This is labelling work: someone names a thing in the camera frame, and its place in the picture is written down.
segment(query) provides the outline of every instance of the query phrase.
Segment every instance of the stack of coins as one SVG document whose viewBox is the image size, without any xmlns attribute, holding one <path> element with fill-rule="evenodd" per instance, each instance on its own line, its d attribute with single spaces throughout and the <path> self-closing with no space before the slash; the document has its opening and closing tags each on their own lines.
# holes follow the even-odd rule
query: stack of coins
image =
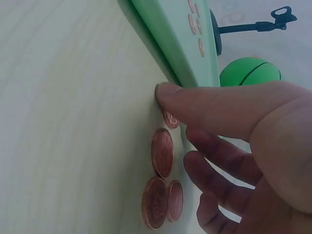
<svg viewBox="0 0 312 234">
<path fill-rule="evenodd" d="M 179 121 L 163 110 L 163 116 L 170 129 L 179 126 Z M 152 164 L 156 176 L 152 177 L 143 192 L 142 216 L 144 223 L 151 229 L 160 228 L 166 220 L 176 222 L 183 208 L 183 189 L 178 180 L 167 179 L 174 165 L 174 144 L 169 131 L 159 128 L 152 139 Z"/>
</svg>

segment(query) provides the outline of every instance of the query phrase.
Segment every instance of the wooden surface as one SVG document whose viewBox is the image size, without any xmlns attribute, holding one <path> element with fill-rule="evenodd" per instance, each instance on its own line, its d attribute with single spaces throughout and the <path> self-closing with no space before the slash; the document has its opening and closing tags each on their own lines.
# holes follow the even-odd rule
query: wooden surface
<svg viewBox="0 0 312 234">
<path fill-rule="evenodd" d="M 182 218 L 152 232 L 140 216 L 168 80 L 128 0 L 0 1 L 1 233 L 199 233 L 180 129 Z"/>
</svg>

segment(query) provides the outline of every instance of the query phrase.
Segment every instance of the light green surface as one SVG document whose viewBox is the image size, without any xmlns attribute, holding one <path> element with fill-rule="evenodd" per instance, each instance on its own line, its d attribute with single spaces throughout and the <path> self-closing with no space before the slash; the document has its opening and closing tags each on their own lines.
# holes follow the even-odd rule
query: light green surface
<svg viewBox="0 0 312 234">
<path fill-rule="evenodd" d="M 253 57 L 240 58 L 230 63 L 220 74 L 222 87 L 260 84 L 280 79 L 281 74 L 277 67 Z"/>
<path fill-rule="evenodd" d="M 206 0 L 193 0 L 200 9 L 203 34 L 193 35 L 187 0 L 133 0 L 184 87 L 219 86 L 215 40 L 209 6 Z M 202 38 L 205 57 L 202 58 L 198 38 Z"/>
</svg>

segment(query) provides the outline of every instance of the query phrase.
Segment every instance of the green ball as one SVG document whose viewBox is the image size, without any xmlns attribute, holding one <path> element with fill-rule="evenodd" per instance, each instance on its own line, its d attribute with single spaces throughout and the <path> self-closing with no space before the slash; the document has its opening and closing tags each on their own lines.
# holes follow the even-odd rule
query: green ball
<svg viewBox="0 0 312 234">
<path fill-rule="evenodd" d="M 220 85 L 252 85 L 281 79 L 281 72 L 273 64 L 261 58 L 247 57 L 235 60 L 222 71 Z"/>
</svg>

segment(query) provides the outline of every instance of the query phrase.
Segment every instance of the fingernail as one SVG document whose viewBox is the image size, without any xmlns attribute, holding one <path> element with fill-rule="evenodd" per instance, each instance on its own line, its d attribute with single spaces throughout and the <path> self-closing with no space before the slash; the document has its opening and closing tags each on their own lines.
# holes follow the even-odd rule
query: fingernail
<svg viewBox="0 0 312 234">
<path fill-rule="evenodd" d="M 171 83 L 162 83 L 158 86 L 157 94 L 168 96 L 174 94 L 179 89 L 182 89 L 182 87 Z"/>
</svg>

